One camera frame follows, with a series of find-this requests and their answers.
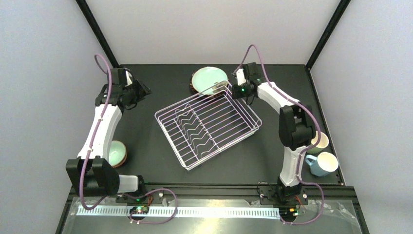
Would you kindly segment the mint green flower plate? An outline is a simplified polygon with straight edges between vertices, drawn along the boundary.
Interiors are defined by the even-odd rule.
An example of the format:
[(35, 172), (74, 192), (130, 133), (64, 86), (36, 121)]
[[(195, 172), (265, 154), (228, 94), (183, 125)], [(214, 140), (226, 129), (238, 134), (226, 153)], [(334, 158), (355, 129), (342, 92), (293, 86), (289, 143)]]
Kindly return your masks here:
[(217, 67), (203, 67), (193, 73), (191, 80), (196, 89), (207, 88), (205, 95), (213, 95), (218, 92), (219, 83), (228, 81), (227, 74)]

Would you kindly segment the white wire dish rack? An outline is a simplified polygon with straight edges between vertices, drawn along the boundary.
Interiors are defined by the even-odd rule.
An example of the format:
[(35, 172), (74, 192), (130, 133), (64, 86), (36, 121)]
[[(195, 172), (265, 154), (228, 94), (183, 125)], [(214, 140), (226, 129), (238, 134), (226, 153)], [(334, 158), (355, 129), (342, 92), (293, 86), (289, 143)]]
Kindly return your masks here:
[(188, 171), (250, 137), (262, 125), (245, 100), (233, 99), (232, 85), (223, 81), (154, 116)]

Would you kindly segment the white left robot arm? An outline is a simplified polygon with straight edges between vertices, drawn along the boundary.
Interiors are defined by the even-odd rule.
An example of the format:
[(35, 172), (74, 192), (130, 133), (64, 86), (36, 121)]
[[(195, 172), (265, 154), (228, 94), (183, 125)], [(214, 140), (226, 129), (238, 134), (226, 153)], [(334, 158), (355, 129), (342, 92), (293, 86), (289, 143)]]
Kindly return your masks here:
[(66, 163), (66, 172), (77, 195), (112, 196), (144, 190), (140, 175), (120, 175), (109, 164), (110, 146), (125, 110), (134, 108), (151, 93), (130, 69), (110, 70), (112, 84), (105, 84), (95, 99), (95, 115), (89, 135), (75, 159)]

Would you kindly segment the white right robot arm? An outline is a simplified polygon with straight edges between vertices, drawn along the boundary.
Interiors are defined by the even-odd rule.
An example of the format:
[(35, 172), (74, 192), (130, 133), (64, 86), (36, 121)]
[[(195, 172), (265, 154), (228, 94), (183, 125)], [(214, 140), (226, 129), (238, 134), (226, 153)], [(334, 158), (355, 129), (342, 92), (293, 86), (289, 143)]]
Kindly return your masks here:
[(267, 81), (256, 63), (237, 67), (233, 73), (237, 82), (232, 86), (232, 98), (259, 98), (279, 114), (279, 138), (284, 146), (282, 171), (276, 189), (270, 194), (281, 202), (301, 192), (301, 172), (304, 150), (316, 135), (311, 108), (290, 97), (274, 82)]

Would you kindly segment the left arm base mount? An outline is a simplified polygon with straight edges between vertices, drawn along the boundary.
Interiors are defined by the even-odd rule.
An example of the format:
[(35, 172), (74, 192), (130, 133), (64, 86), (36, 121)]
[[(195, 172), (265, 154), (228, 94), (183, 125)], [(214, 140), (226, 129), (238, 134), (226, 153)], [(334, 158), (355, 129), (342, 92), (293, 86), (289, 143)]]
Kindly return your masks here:
[[(117, 194), (118, 197), (122, 197), (124, 199), (129, 199), (132, 200), (133, 202), (136, 202), (137, 200), (145, 200), (148, 197), (148, 205), (153, 201), (153, 197), (151, 194), (155, 192), (160, 192), (163, 193), (166, 190), (166, 188), (160, 188), (160, 189), (155, 189), (150, 192), (147, 192), (146, 194), (143, 195), (136, 195), (136, 194), (129, 194), (129, 193), (119, 193)], [(138, 217), (137, 219), (133, 218), (132, 214), (137, 213), (137, 210), (135, 208), (132, 208), (131, 211), (127, 214), (127, 218), (130, 220), (130, 223), (136, 223), (136, 224), (151, 224), (151, 225), (160, 225), (164, 224), (165, 222), (168, 222), (168, 220), (160, 221), (160, 222), (149, 222), (149, 221), (143, 221), (144, 217)]]

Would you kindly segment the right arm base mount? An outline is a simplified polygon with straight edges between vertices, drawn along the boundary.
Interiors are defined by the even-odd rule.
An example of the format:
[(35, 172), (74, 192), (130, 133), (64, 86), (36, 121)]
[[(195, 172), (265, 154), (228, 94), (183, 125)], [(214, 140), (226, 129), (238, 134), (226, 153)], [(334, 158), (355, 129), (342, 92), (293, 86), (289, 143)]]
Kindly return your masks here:
[(261, 205), (272, 205), (279, 209), (280, 217), (286, 222), (294, 222), (297, 217), (307, 213), (308, 204), (305, 190), (301, 184), (285, 187), (261, 181), (256, 187)]

